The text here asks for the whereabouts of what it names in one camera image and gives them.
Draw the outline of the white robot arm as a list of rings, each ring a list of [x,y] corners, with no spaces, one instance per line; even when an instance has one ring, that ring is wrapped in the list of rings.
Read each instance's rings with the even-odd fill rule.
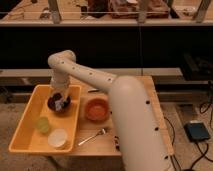
[[[175,171],[144,84],[133,76],[117,76],[75,60],[70,50],[48,58],[51,86],[65,89],[73,76],[108,95],[125,171]]]

